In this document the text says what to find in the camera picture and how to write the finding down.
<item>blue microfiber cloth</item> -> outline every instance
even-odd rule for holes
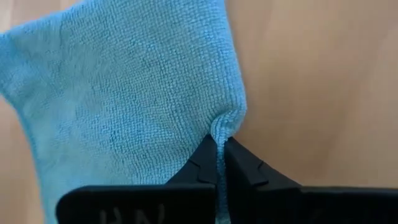
[[[83,185],[164,184],[246,101],[222,0],[89,0],[0,35],[0,91],[29,139],[47,223]]]

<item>black plastic tool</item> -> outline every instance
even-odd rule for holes
[[[233,138],[224,158],[232,224],[398,223],[398,190],[302,187]]]
[[[164,185],[87,186],[58,202],[59,224],[210,224],[215,222],[216,144],[206,136]]]

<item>light wood grain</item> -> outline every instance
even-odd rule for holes
[[[0,30],[72,3],[0,0]],[[398,187],[397,7],[228,0],[249,107],[237,138],[303,184]],[[42,223],[30,151],[4,100],[0,142],[0,223]]]

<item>wooden table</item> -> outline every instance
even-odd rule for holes
[[[0,0],[0,30],[73,0]],[[248,113],[237,138],[315,185],[398,187],[398,1],[229,0]],[[0,101],[0,223],[42,223],[30,151]]]

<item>microfiber cloth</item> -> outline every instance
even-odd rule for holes
[[[164,184],[246,111],[222,0],[89,0],[0,35],[0,90],[30,142],[46,223],[84,185]]]

